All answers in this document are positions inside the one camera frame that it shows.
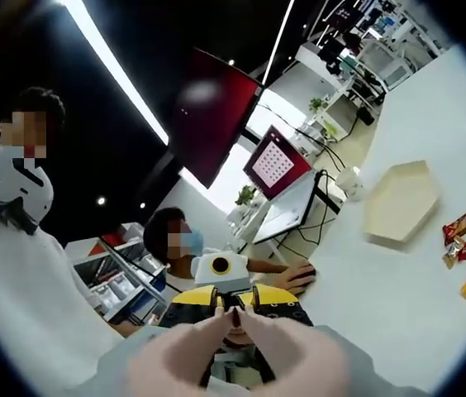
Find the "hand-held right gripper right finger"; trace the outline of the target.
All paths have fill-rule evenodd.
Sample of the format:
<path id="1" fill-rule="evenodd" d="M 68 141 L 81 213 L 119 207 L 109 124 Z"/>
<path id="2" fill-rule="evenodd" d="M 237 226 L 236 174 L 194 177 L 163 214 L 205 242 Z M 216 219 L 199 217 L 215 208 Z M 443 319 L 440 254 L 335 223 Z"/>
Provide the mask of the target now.
<path id="1" fill-rule="evenodd" d="M 297 298 L 283 289 L 257 284 L 251 293 L 254 312 L 266 318 L 288 318 L 323 332 L 341 347 L 349 358 L 350 396 L 427 396 L 413 386 L 395 386 L 374 369 L 372 357 L 325 325 L 314 326 Z"/>

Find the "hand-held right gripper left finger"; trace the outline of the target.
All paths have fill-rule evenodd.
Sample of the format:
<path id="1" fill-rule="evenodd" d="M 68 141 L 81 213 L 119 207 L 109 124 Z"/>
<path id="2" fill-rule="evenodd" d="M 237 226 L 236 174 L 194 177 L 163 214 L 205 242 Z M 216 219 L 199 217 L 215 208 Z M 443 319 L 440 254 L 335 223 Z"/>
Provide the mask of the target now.
<path id="1" fill-rule="evenodd" d="M 212 286 L 181 293 L 157 326 L 144 326 L 100 361 L 97 396 L 204 396 L 221 317 Z"/>

